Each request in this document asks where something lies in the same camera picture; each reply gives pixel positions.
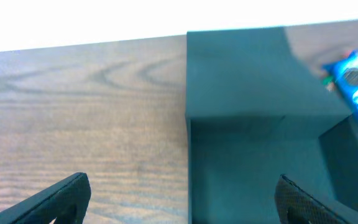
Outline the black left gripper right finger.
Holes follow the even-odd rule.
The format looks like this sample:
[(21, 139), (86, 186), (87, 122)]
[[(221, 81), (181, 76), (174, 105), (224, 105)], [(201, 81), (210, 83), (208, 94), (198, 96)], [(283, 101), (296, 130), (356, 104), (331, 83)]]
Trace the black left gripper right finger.
[(311, 194), (289, 177), (280, 175), (275, 206), (284, 224), (358, 224), (358, 212), (319, 194)]

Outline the black box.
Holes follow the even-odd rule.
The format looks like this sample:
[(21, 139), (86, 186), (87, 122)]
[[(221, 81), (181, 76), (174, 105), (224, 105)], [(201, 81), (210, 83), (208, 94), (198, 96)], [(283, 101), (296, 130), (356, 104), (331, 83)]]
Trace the black box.
[(281, 27), (186, 36), (190, 223), (278, 223), (283, 174), (358, 212), (358, 128)]

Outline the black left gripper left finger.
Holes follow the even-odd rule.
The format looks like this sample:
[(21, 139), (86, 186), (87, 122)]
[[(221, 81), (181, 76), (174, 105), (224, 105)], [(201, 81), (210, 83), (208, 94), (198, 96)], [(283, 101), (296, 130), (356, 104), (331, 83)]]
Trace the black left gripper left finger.
[(82, 224), (91, 198), (88, 176), (77, 172), (0, 212), (0, 224)]

